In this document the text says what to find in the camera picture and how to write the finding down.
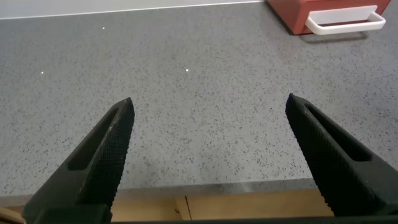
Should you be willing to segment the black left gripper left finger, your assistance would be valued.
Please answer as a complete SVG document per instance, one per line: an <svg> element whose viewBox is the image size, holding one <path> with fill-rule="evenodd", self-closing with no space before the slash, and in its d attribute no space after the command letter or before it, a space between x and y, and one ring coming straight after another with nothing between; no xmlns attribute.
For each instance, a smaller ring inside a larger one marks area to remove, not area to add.
<svg viewBox="0 0 398 224"><path fill-rule="evenodd" d="M114 104L26 203L26 223L110 223L133 124L132 100Z"/></svg>

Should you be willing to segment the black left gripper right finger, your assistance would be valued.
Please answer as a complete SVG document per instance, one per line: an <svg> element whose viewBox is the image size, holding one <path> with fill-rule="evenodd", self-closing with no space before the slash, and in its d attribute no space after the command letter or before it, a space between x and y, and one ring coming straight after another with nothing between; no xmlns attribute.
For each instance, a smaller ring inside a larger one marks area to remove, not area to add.
<svg viewBox="0 0 398 224"><path fill-rule="evenodd" d="M397 170L315 105L290 94L285 113L312 177L336 216L397 214Z"/></svg>

